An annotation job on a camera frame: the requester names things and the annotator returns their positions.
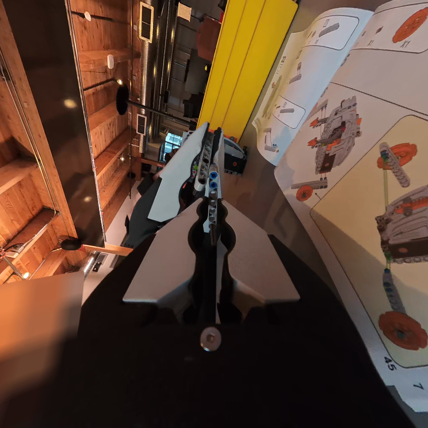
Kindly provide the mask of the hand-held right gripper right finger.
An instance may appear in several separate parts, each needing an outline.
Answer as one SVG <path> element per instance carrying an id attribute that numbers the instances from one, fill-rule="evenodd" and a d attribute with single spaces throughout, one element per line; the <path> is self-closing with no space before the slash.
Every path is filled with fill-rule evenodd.
<path id="1" fill-rule="evenodd" d="M 253 307 L 297 302 L 300 295 L 268 234 L 226 201 L 226 226 L 217 243 L 217 305 L 231 290 L 231 303 L 245 318 Z"/>

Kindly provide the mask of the yellow parts bin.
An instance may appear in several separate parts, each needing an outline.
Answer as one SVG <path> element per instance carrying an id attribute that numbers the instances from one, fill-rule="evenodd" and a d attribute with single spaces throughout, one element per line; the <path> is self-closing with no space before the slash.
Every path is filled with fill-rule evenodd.
<path id="1" fill-rule="evenodd" d="M 198 126 L 239 142 L 297 12 L 297 1 L 227 1 Z"/>

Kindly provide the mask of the grey orange toy robot model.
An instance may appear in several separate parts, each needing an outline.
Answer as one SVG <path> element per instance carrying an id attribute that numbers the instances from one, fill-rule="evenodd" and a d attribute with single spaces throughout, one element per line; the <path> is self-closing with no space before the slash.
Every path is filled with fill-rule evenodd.
<path id="1" fill-rule="evenodd" d="M 195 157 L 191 166 L 191 175 L 186 184 L 193 185 L 193 195 L 205 192 L 209 181 L 209 168 L 212 146 L 214 142 L 214 130 L 208 129 L 206 136 L 202 139 L 201 153 Z M 242 176 L 247 164 L 248 148 L 241 147 L 234 137 L 224 136 L 224 173 Z"/>

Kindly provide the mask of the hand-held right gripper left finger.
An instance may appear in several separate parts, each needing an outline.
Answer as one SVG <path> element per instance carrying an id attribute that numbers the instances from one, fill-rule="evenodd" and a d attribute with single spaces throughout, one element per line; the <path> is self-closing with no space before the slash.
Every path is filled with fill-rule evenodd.
<path id="1" fill-rule="evenodd" d="M 170 309 L 181 324 L 197 318 L 207 234 L 207 198 L 199 198 L 155 235 L 125 292 L 125 304 Z"/>

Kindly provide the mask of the black ceiling panel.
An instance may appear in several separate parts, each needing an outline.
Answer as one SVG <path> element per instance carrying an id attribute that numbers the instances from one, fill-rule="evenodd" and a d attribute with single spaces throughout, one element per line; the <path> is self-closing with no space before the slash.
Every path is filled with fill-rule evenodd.
<path id="1" fill-rule="evenodd" d="M 3 5 L 77 238 L 102 247 L 104 225 L 70 1 Z"/>

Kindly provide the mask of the white instruction booklet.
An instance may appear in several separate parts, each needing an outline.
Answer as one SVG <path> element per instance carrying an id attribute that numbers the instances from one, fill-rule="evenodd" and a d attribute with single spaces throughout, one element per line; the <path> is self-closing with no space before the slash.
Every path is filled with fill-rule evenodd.
<path id="1" fill-rule="evenodd" d="M 290 35 L 260 154 L 388 386 L 427 413 L 427 1 L 335 8 Z"/>

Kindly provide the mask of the black floor lamp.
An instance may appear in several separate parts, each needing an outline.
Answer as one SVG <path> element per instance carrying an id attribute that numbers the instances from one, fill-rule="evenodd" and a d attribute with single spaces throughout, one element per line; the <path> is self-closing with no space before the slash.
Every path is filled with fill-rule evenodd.
<path id="1" fill-rule="evenodd" d="M 125 115 L 125 113 L 128 110 L 128 106 L 134 106 L 138 109 L 146 110 L 148 112 L 160 115 L 162 117 L 166 117 L 172 121 L 185 125 L 192 131 L 196 130 L 196 123 L 193 121 L 187 121 L 183 118 L 179 118 L 174 115 L 171 115 L 171 114 L 162 112 L 160 110 L 148 107 L 146 105 L 140 104 L 138 102 L 132 101 L 131 99 L 129 99 L 129 88 L 126 84 L 121 84 L 118 86 L 115 103 L 116 103 L 116 110 L 119 115 Z"/>

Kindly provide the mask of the wooden support post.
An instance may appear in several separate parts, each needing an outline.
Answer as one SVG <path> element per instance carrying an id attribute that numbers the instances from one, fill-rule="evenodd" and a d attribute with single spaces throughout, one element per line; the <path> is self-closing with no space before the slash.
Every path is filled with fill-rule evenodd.
<path id="1" fill-rule="evenodd" d="M 108 243 L 105 243 L 104 247 L 83 244 L 81 248 L 84 249 L 85 251 L 94 251 L 94 252 L 113 254 L 113 255 L 124 256 L 124 257 L 128 256 L 131 252 L 133 252 L 133 248 L 121 247 L 121 246 L 108 244 Z"/>

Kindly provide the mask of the grey beam with blue pins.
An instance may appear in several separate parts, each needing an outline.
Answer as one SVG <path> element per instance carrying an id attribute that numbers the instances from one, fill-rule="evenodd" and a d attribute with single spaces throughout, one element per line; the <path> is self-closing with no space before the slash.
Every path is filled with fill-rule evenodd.
<path id="1" fill-rule="evenodd" d="M 211 247 L 217 245 L 218 240 L 218 201 L 222 198 L 221 175 L 216 163 L 212 163 L 208 173 L 206 185 L 207 215 L 203 223 L 203 229 L 209 235 Z"/>

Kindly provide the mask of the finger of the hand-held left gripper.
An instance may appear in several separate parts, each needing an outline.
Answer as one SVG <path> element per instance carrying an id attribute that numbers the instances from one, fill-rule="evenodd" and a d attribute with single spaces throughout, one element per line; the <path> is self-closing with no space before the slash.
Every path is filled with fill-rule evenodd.
<path id="1" fill-rule="evenodd" d="M 202 141 L 209 129 L 209 122 L 203 123 L 192 132 L 181 147 L 163 168 L 160 185 L 153 201 L 148 219 L 164 222 L 174 218 L 180 210 L 179 193 L 191 176 L 194 159 L 200 155 Z"/>
<path id="2" fill-rule="evenodd" d="M 221 127 L 218 127 L 213 133 L 210 173 L 212 173 L 215 168 L 217 168 L 216 172 L 218 175 L 222 175 L 224 173 L 224 154 L 223 130 Z"/>

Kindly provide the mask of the black monitor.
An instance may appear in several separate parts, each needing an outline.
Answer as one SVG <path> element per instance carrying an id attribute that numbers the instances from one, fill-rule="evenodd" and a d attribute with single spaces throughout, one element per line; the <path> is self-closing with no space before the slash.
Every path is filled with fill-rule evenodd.
<path id="1" fill-rule="evenodd" d="M 190 94 L 204 93 L 211 71 L 211 62 L 199 57 L 191 57 L 186 65 L 185 91 Z"/>

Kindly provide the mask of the silver ventilation duct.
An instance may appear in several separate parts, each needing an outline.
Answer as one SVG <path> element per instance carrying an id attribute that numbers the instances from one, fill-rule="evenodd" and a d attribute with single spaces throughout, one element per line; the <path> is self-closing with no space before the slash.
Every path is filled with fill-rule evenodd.
<path id="1" fill-rule="evenodd" d="M 177 26 L 177 1 L 143 1 L 154 7 L 152 43 L 140 40 L 137 34 L 140 1 L 136 3 L 133 29 L 140 47 L 140 77 L 136 84 L 141 104 L 167 112 L 169 80 Z"/>
<path id="2" fill-rule="evenodd" d="M 107 255 L 108 254 L 105 252 L 92 251 L 84 260 L 83 265 L 80 267 L 79 271 L 82 271 L 85 276 L 88 276 L 88 274 L 92 271 L 98 272 Z"/>

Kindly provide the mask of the glass window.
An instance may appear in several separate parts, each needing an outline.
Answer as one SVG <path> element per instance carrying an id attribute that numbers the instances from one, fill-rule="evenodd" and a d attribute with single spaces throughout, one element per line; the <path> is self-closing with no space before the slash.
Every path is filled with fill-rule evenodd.
<path id="1" fill-rule="evenodd" d="M 173 134 L 169 132 L 165 137 L 164 142 L 164 153 L 170 153 L 175 148 L 179 148 L 181 146 L 183 140 L 183 136 Z"/>

